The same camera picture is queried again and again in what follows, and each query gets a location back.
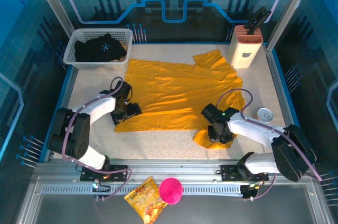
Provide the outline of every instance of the black bracket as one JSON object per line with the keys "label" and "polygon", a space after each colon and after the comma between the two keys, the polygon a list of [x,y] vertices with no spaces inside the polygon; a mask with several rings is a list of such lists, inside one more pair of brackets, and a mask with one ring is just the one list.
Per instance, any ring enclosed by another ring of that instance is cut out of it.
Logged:
{"label": "black bracket", "polygon": [[[124,170],[127,168],[128,168],[127,165],[110,165],[109,170],[110,171]],[[115,173],[111,175],[105,175],[105,174],[96,173],[85,167],[82,168],[80,181],[94,182],[95,179],[100,179],[101,181],[105,181],[105,182],[125,182],[127,180],[127,172],[119,172],[119,173]]]}
{"label": "black bracket", "polygon": [[269,181],[268,174],[254,174],[249,178],[244,178],[239,170],[237,165],[221,165],[221,170],[217,170],[216,174],[222,176],[222,182],[243,182],[243,181],[251,181],[251,182],[259,182],[264,179],[264,181]]}

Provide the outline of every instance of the gray floor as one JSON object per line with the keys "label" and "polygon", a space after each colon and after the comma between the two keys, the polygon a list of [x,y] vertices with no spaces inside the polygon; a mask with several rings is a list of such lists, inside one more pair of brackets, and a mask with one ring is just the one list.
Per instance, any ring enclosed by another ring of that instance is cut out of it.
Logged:
{"label": "gray floor", "polygon": [[[184,196],[174,206],[167,206],[156,224],[312,224],[316,223],[304,186],[276,185],[254,202],[221,196]],[[35,224],[118,223],[142,224],[139,215],[116,196],[96,202],[86,195],[44,195]]]}

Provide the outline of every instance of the small white cup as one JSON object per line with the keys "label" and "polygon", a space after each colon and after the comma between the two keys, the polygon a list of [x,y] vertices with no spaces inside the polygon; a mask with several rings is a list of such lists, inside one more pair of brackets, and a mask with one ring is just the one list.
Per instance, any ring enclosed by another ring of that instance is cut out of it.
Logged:
{"label": "small white cup", "polygon": [[272,113],[271,110],[267,108],[260,108],[257,111],[257,119],[265,122],[265,123],[270,123],[274,118],[274,114]]}

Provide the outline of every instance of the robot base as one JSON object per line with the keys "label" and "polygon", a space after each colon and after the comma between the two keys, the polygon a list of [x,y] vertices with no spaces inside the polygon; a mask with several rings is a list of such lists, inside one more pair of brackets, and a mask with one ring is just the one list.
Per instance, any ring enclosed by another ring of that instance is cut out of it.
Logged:
{"label": "robot base", "polygon": [[[127,169],[127,165],[110,165],[108,171],[124,170]],[[125,182],[127,180],[127,172],[119,172],[116,174],[105,175],[96,173],[85,167],[82,168],[80,181],[82,182],[94,182],[95,179],[99,179],[105,182]]]}

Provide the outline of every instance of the speckled white table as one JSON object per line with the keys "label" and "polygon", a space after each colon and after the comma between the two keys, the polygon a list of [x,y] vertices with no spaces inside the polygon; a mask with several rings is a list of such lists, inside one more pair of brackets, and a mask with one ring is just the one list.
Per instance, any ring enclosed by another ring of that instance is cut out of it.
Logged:
{"label": "speckled white table", "polygon": [[[194,64],[192,57],[219,49],[227,58],[228,45],[214,44],[145,44],[133,45],[130,57],[140,60]],[[246,114],[255,117],[261,107],[274,113],[273,124],[284,126],[277,94],[269,66],[261,48],[249,69],[237,69],[243,87],[253,93],[253,103]],[[108,68],[79,70],[69,107],[76,107],[95,98],[109,88],[112,78],[124,76],[125,71]],[[238,136],[230,149],[208,150],[193,142],[196,131],[149,131],[115,133],[109,114],[97,120],[90,128],[90,145],[110,158],[123,159],[241,159],[248,152],[264,153],[269,149],[243,136]]]}

